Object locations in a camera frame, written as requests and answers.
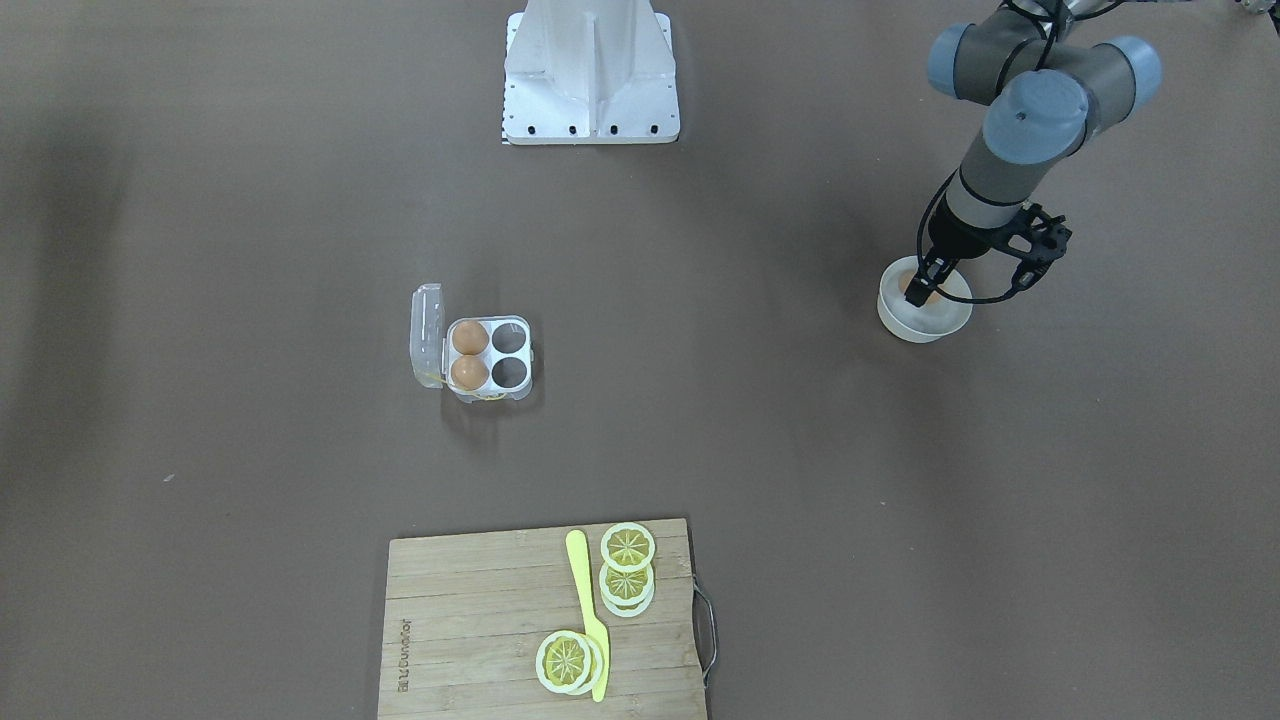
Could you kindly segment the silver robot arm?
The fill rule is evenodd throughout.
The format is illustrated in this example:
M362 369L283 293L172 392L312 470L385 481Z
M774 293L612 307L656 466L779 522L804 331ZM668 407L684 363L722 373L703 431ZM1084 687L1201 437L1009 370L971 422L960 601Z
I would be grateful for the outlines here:
M955 300L945 282L960 263L997 251L1015 259L1004 299L1042 279L1066 252L1064 217L1032 201L1061 160L1149 102L1164 64L1143 38L1091 47L1065 37L1102 1L1004 1L983 22L948 27L927 61L931 86L986 114L956 170L916 229L916 270L905 300Z

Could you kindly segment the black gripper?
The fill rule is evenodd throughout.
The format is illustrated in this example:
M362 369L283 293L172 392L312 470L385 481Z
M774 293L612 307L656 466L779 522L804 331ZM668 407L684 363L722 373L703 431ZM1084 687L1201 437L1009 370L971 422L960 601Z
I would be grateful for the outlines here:
M916 273L905 274L905 301L924 307L933 293L951 297L947 282L957 264L966 258L966 232L943 232L934 238L931 232L916 234Z

